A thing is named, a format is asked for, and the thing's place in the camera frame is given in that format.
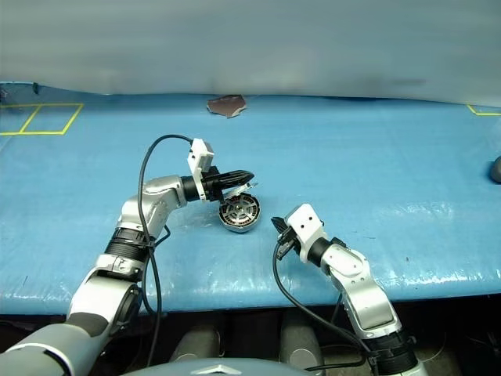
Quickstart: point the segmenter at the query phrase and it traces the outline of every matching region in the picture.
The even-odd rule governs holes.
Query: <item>black cable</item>
[[[167,235],[159,239],[155,243],[155,248],[158,247],[164,240],[168,239],[171,236],[171,231],[167,226],[164,226]],[[148,295],[146,294],[146,271],[148,270],[148,264],[150,263],[150,255],[146,256],[146,260],[144,262],[144,270],[142,271],[142,302],[144,303],[144,308],[151,316],[155,316],[155,311],[151,308],[150,302],[148,302]]]
[[[148,367],[151,364],[153,359],[153,354],[155,353],[155,347],[157,345],[158,339],[158,331],[160,329],[160,319],[162,317],[162,291],[160,288],[160,278],[158,276],[158,268],[157,262],[155,260],[154,248],[155,243],[151,242],[150,232],[148,231],[148,226],[146,225],[146,220],[144,218],[144,213],[142,212],[142,186],[144,185],[144,173],[146,170],[146,165],[148,164],[148,160],[150,159],[150,155],[152,154],[155,147],[165,139],[184,139],[189,143],[192,143],[193,140],[181,135],[164,135],[153,141],[151,146],[146,151],[144,159],[142,160],[141,169],[139,171],[139,181],[138,181],[138,212],[139,219],[141,220],[142,231],[144,233],[144,240],[146,243],[146,248],[148,249],[148,255],[150,256],[151,267],[153,269],[153,278],[155,280],[155,289],[157,291],[157,315],[155,318],[155,328],[153,329],[153,339],[151,342],[150,353],[148,354],[148,361],[146,362],[146,366]]]
[[[322,366],[314,366],[305,368],[305,371],[320,371],[320,370],[330,370],[334,368],[350,368],[350,367],[360,367],[366,363],[367,359],[362,356],[362,358],[356,362],[350,363],[338,363],[338,364],[323,364]]]
[[[278,250],[279,250],[279,244],[277,243],[275,246],[275,251],[273,252],[273,262],[272,262],[273,276],[275,277],[275,282],[276,282],[277,286],[279,287],[280,291],[286,296],[286,298],[289,299],[292,302],[292,304],[294,304],[296,307],[298,307],[301,311],[303,311],[308,316],[310,316],[313,320],[316,320],[317,322],[321,323],[324,327],[333,331],[334,333],[336,333],[337,335],[339,335],[340,337],[342,337],[343,339],[348,341],[350,344],[355,346],[357,349],[364,349],[367,352],[370,352],[369,347],[367,347],[367,345],[363,341],[361,341],[358,337],[356,337],[353,333],[351,333],[350,331],[347,331],[346,329],[344,329],[342,327],[338,327],[338,326],[330,323],[329,321],[323,319],[322,317],[320,317],[316,313],[312,312],[310,309],[306,308],[298,300],[296,300],[296,298],[294,296],[292,296],[289,293],[289,291],[287,291],[285,289],[282,282],[280,281],[278,269],[277,269]]]
[[[337,303],[336,303],[336,308],[334,308],[334,313],[332,314],[332,317],[330,318],[330,322],[334,324],[334,321],[336,321],[337,314],[339,313],[339,307],[341,307],[341,302],[343,300],[343,295],[339,293],[339,298],[337,298]]]

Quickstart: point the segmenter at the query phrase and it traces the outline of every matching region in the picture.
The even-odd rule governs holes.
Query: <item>dark floor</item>
[[[408,332],[416,337],[416,354],[430,376],[501,374],[501,295],[458,298],[395,305]],[[315,311],[330,317],[332,307]],[[169,361],[182,336],[195,324],[215,323],[222,335],[220,354],[277,360],[284,309],[174,313],[162,322],[154,363]],[[0,317],[0,351],[5,351],[32,330],[60,322],[53,317]],[[344,313],[337,319],[348,325]],[[93,375],[116,375],[143,367],[150,348],[151,320],[138,319],[127,334],[114,339],[96,362]],[[358,354],[322,327],[312,323],[326,363],[356,360]],[[369,375],[367,365],[331,370],[328,375]]]

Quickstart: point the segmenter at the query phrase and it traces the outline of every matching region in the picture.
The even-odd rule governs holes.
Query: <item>circular metal part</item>
[[[219,207],[219,218],[227,230],[245,233],[255,226],[261,208],[256,197],[241,193],[230,197]]]

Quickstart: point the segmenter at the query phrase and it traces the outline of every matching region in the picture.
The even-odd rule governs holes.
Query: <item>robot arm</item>
[[[285,219],[275,217],[281,232],[278,258],[295,248],[302,262],[318,266],[343,295],[344,308],[357,337],[370,350],[379,374],[426,376],[410,338],[383,289],[373,279],[367,258],[341,240],[328,240],[323,223],[309,204]]]
[[[141,306],[142,279],[148,247],[158,238],[169,214],[188,201],[222,200],[222,190],[254,176],[234,171],[219,174],[211,166],[214,153],[194,139],[188,161],[192,176],[150,180],[142,188],[142,212],[150,239],[145,239],[137,196],[128,199],[114,234],[71,300],[67,321],[26,337],[0,355],[2,375],[88,374],[97,356],[118,331],[124,330]]]

